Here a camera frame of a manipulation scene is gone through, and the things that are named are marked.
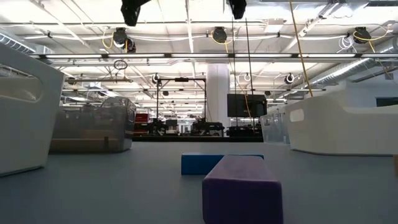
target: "gray floor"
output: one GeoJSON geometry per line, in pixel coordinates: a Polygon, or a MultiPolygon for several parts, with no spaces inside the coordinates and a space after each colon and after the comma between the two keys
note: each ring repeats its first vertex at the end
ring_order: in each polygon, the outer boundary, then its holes
{"type": "Polygon", "coordinates": [[[134,142],[122,154],[51,155],[0,178],[0,223],[203,223],[201,180],[182,152],[262,153],[282,182],[285,223],[398,223],[391,157],[315,156],[263,143],[134,142]]]}

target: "ceiling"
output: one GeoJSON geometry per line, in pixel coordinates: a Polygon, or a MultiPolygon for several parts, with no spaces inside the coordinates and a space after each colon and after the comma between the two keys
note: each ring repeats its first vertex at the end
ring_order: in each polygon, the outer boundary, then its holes
{"type": "MultiPolygon", "coordinates": [[[[27,44],[44,45],[55,54],[104,54],[121,53],[113,46],[107,49],[101,39],[109,36],[116,27],[125,27],[120,12],[121,0],[43,0],[44,10],[32,3],[35,0],[2,0],[0,2],[0,28],[18,36],[27,44]],[[75,34],[81,41],[72,40],[75,34]]],[[[364,7],[367,1],[349,1],[351,4],[340,4],[337,11],[332,11],[324,19],[317,17],[325,8],[326,1],[294,1],[294,15],[297,30],[307,28],[300,40],[303,53],[347,53],[354,48],[358,52],[369,50],[369,45],[353,44],[348,50],[343,50],[339,42],[342,36],[352,33],[355,27],[365,26],[373,37],[382,36],[386,29],[390,33],[379,42],[393,36],[396,32],[398,19],[397,7],[364,7]]],[[[288,1],[274,2],[248,1],[244,19],[233,21],[228,5],[222,0],[152,0],[141,7],[139,23],[135,27],[128,27],[127,33],[134,40],[137,53],[297,53],[298,45],[294,42],[295,31],[288,1]],[[272,21],[282,19],[282,26],[271,25],[272,21]],[[216,26],[225,28],[229,37],[233,30],[236,41],[224,44],[215,43],[208,34],[216,26]]],[[[110,45],[111,39],[104,39],[110,45]]],[[[103,88],[151,88],[153,74],[167,77],[205,77],[206,61],[175,61],[136,60],[125,71],[118,73],[118,77],[126,76],[133,82],[101,83],[103,88]]],[[[330,68],[334,63],[305,63],[310,78],[330,68]]],[[[77,78],[102,79],[109,78],[109,71],[98,64],[90,67],[61,67],[68,75],[77,78]]],[[[284,85],[286,74],[302,75],[302,64],[299,62],[236,62],[238,82],[242,86],[249,86],[244,79],[246,73],[252,73],[253,86],[278,88],[284,85]]],[[[65,84],[65,88],[81,88],[65,84]]],[[[195,83],[170,83],[175,88],[195,88],[195,83]]],[[[154,102],[145,93],[119,92],[119,95],[130,97],[136,102],[154,102]]],[[[163,98],[203,98],[201,91],[185,91],[171,93],[163,98]]]]}

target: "column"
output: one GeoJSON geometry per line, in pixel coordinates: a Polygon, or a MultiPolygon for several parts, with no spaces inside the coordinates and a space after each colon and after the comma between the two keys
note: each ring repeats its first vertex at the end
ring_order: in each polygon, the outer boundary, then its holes
{"type": "Polygon", "coordinates": [[[227,110],[229,93],[229,69],[227,64],[207,65],[207,121],[221,122],[225,128],[230,126],[227,110]]]}

